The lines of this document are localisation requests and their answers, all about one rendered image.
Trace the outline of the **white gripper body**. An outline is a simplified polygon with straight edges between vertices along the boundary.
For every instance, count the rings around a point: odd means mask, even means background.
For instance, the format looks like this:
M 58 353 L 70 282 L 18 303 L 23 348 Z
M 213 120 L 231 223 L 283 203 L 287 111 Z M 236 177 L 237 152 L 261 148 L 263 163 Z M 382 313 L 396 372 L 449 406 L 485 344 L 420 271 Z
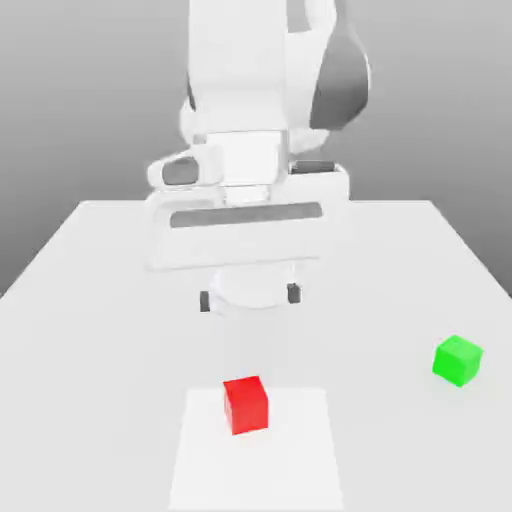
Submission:
M 313 260 L 325 250 L 327 199 L 279 195 L 228 206 L 214 193 L 153 192 L 143 202 L 155 271 Z

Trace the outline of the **small green cube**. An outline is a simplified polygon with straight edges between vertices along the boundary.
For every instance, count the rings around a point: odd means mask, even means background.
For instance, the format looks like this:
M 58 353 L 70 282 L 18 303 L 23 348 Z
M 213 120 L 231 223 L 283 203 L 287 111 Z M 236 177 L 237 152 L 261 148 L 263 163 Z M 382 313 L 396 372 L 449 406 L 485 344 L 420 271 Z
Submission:
M 483 354 L 480 346 L 452 335 L 437 346 L 432 372 L 457 387 L 463 387 L 478 374 Z

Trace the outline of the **small red cube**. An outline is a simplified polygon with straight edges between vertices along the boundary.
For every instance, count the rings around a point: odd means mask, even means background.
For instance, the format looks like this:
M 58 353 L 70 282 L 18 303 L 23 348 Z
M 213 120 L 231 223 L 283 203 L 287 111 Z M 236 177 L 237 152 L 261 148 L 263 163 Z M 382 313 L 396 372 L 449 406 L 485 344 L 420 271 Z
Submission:
M 224 412 L 233 435 L 266 429 L 269 400 L 259 376 L 225 381 Z

